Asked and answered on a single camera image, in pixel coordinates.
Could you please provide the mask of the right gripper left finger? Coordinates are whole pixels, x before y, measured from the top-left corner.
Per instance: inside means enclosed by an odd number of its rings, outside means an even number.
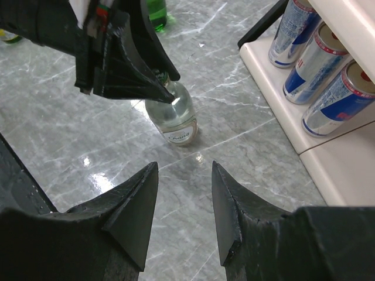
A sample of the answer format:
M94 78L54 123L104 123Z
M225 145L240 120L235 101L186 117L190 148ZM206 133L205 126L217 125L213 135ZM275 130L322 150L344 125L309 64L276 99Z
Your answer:
M137 280L158 192L152 162L64 213L1 211L2 280Z

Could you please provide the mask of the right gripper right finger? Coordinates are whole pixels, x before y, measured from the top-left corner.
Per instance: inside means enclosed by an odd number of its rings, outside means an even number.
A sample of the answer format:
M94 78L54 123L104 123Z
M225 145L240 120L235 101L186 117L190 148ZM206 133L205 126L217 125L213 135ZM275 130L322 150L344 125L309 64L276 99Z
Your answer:
M374 208L287 212L212 164L220 264L227 280L373 280Z

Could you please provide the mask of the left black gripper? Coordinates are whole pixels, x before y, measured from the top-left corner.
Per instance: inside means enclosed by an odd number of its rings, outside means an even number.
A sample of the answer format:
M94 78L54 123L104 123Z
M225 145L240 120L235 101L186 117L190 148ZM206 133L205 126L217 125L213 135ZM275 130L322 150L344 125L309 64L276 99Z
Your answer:
M171 103L172 94L151 70L167 72L172 81L179 81L180 73L156 35L146 1L128 1L131 31L129 26L110 26L123 1L110 8L98 2L90 5L83 28L76 23L74 29L75 86L83 94L110 100Z

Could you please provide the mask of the green Perrier bottle front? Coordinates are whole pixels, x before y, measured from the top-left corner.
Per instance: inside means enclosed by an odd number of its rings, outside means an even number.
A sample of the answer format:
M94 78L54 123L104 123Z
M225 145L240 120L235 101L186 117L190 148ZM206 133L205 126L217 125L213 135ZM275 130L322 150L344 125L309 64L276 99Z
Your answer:
M176 19L168 13L165 0L146 0L146 5L149 19L155 32L161 32L168 23L173 24L176 22Z

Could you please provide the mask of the clear glass bottle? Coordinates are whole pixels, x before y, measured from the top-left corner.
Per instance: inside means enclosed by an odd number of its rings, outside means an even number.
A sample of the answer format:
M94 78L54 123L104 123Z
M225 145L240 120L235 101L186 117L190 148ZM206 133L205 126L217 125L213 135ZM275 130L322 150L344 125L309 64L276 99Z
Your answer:
M172 81L167 72L154 70L153 73L175 99L170 104L146 100L149 118L168 142L186 146L198 132L191 96L185 86Z

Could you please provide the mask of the light blue drink can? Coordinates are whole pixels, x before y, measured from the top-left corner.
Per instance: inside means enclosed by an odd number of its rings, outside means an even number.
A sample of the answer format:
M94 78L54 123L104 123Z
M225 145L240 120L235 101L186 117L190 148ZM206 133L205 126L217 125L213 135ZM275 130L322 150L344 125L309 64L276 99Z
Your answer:
M289 1L268 52L270 62L279 68L293 65L320 21L309 1Z

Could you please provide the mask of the silver can red tab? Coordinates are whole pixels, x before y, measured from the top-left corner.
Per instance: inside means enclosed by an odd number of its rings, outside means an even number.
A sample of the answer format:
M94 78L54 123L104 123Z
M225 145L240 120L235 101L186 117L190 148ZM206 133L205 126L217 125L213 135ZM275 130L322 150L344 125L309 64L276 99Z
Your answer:
M304 130L326 136L374 102L374 83L355 60L351 60L304 112Z

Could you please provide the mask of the Red Bull can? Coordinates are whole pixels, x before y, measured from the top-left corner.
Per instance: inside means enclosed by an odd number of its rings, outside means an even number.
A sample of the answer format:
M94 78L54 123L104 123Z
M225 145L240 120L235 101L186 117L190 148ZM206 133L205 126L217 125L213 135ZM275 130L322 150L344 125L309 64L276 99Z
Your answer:
M283 85L286 99L306 104L348 56L344 45L322 22Z

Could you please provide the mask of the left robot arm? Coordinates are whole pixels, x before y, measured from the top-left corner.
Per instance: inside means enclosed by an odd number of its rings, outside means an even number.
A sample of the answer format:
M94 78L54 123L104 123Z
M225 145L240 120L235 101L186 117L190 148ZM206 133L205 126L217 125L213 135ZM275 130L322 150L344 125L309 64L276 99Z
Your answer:
M2 1L1 28L73 56L75 85L84 94L174 99L155 71L173 81L180 74L155 33L145 1Z

